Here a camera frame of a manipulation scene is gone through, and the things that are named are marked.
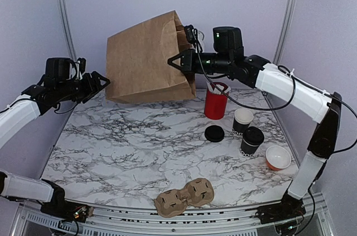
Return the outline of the brown paper bag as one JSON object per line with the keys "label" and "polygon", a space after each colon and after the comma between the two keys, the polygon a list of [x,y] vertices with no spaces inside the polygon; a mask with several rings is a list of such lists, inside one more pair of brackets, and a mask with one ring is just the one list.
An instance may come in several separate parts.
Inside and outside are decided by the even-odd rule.
{"label": "brown paper bag", "polygon": [[194,99],[193,75],[167,60],[191,47],[176,11],[156,16],[107,39],[107,100],[124,104]]}

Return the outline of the black plastic cup lid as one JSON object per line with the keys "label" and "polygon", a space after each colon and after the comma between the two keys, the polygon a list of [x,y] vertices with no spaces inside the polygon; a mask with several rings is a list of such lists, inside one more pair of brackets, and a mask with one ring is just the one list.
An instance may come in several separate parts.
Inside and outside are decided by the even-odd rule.
{"label": "black plastic cup lid", "polygon": [[264,142],[264,139],[263,132],[257,127],[250,126],[243,132],[243,140],[252,146],[261,145]]}

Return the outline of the brown cardboard cup carrier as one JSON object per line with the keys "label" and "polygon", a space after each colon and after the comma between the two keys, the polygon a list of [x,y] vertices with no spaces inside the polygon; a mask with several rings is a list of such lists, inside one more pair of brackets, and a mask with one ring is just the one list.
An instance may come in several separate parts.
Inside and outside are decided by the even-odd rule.
{"label": "brown cardboard cup carrier", "polygon": [[172,189],[160,193],[154,199],[158,214],[164,218],[181,215],[188,206],[201,207],[213,201],[215,196],[211,182],[197,178],[188,182],[181,190]]}

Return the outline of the black paper coffee cup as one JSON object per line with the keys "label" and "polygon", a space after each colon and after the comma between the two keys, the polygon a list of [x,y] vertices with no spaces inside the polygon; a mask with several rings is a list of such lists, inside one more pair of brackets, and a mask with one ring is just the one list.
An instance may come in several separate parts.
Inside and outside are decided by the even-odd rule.
{"label": "black paper coffee cup", "polygon": [[257,149],[260,147],[260,144],[251,144],[247,142],[246,140],[242,139],[241,145],[240,145],[240,153],[244,157],[251,158],[255,155]]}

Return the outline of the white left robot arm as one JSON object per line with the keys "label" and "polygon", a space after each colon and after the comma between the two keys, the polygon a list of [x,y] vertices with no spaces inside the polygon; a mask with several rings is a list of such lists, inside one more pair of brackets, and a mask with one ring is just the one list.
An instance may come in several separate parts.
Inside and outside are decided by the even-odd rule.
{"label": "white left robot arm", "polygon": [[[110,80],[94,71],[81,77],[57,83],[41,80],[31,85],[5,110],[1,111],[1,145],[4,146],[29,122],[44,115],[61,102],[85,104],[110,84]],[[52,181],[32,179],[1,170],[1,197],[10,201],[33,200],[41,211],[68,221],[84,222],[89,207],[65,200],[65,191]]]}

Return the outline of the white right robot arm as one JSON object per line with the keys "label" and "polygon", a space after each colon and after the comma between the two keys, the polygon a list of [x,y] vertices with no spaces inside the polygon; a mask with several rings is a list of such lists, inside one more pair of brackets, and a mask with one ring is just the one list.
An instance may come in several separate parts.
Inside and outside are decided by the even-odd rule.
{"label": "white right robot arm", "polygon": [[307,152],[281,201],[258,207],[255,215],[261,224],[267,224],[305,214],[302,199],[321,176],[335,150],[341,96],[309,87],[293,73],[282,71],[263,57],[245,57],[233,50],[227,53],[198,53],[188,49],[169,58],[167,63],[184,74],[225,74],[231,80],[238,80],[282,99],[316,123]]}

